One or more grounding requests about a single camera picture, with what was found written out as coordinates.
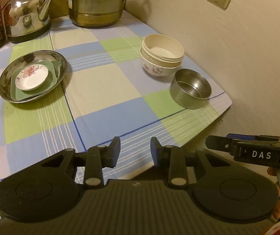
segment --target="green square tray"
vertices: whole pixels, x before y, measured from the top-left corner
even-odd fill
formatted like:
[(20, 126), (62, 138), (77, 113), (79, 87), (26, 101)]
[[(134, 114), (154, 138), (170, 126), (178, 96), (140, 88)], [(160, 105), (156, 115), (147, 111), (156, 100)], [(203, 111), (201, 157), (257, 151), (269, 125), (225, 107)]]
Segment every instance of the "green square tray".
[(40, 86), (39, 88), (37, 88), (35, 90), (22, 91), (16, 87), (15, 79), (18, 76), (18, 74), (20, 73), (20, 71), (23, 70), (25, 67), (17, 70), (11, 77), (10, 96), (13, 100), (24, 100), (24, 99), (30, 98), (32, 96), (37, 96), (39, 94), (42, 94), (42, 93), (50, 90), (57, 83), (57, 77), (56, 77), (53, 63), (50, 61), (41, 61), (41, 62), (37, 62), (37, 63), (43, 64), (48, 68), (48, 77), (47, 77), (46, 81), (43, 83), (42, 86)]

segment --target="table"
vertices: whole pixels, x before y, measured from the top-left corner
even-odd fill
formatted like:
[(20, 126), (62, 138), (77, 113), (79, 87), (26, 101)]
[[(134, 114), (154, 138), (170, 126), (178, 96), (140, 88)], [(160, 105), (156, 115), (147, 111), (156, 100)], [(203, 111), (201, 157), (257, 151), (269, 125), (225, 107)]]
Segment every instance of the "table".
[[(53, 20), (49, 33), (0, 49), (0, 75), (16, 58), (37, 50), (55, 50), (68, 61), (62, 84), (42, 99), (12, 104), (0, 97), (0, 181), (65, 148), (77, 152), (121, 138), (114, 169), (104, 180), (128, 179), (153, 166), (150, 138), (182, 146), (230, 105), (227, 94), (187, 56), (183, 68), (210, 82), (208, 105), (198, 110), (179, 106), (169, 94), (173, 76), (154, 78), (139, 61), (143, 37), (156, 33), (126, 11), (102, 29), (83, 29), (69, 17)], [(78, 169), (76, 182), (82, 183)]]

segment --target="stainless steel kettle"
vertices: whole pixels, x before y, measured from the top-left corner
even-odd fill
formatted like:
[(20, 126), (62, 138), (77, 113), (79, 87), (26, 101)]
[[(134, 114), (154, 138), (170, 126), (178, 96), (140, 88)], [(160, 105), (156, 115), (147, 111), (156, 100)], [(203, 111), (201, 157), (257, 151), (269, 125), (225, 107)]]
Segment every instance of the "stainless steel kettle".
[(10, 0), (4, 6), (6, 34), (12, 43), (36, 38), (50, 29), (51, 0)]

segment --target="white bowl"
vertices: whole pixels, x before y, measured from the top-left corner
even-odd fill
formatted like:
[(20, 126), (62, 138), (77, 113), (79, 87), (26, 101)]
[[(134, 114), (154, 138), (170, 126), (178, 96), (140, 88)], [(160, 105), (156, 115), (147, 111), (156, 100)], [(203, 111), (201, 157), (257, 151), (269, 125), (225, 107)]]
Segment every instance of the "white bowl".
[(142, 41), (142, 46), (149, 55), (169, 61), (181, 61), (184, 56), (183, 46), (177, 40), (162, 34), (146, 36)]
[(181, 61), (179, 62), (165, 62), (164, 60), (162, 59), (157, 59), (157, 58), (154, 58), (152, 57), (151, 55), (149, 55), (144, 49), (143, 47), (140, 48), (140, 53), (141, 55), (148, 61), (152, 62), (153, 64), (156, 64), (156, 65), (159, 65), (159, 66), (162, 66), (162, 67), (177, 67), (181, 64)]
[(177, 67), (162, 67), (159, 65), (156, 65), (147, 59), (143, 57), (143, 55), (140, 52), (140, 60), (141, 60), (141, 65), (142, 67), (152, 76), (154, 77), (162, 77), (162, 76), (167, 76), (170, 75), (174, 72), (176, 72), (179, 68), (180, 65)]
[(15, 85), (23, 91), (31, 91), (41, 86), (48, 76), (48, 68), (43, 64), (30, 65), (17, 75)]

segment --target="finger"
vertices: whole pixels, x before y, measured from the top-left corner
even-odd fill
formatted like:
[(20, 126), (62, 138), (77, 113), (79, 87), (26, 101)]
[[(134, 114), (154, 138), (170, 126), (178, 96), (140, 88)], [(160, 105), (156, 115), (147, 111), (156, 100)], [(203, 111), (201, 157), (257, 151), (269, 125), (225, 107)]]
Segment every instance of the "finger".
[(280, 187), (279, 187), (278, 181), (275, 183), (275, 186), (276, 186), (276, 188), (277, 188), (278, 197), (279, 197), (279, 196), (280, 196)]
[(276, 218), (276, 219), (279, 219), (280, 218), (280, 200), (278, 200), (277, 202), (277, 205), (274, 209), (274, 212), (273, 212), (273, 216)]
[(268, 175), (270, 175), (270, 176), (274, 176), (274, 177), (277, 176), (276, 170), (275, 170), (275, 168), (273, 168), (273, 167), (269, 167), (269, 168), (267, 169), (267, 173), (268, 173)]

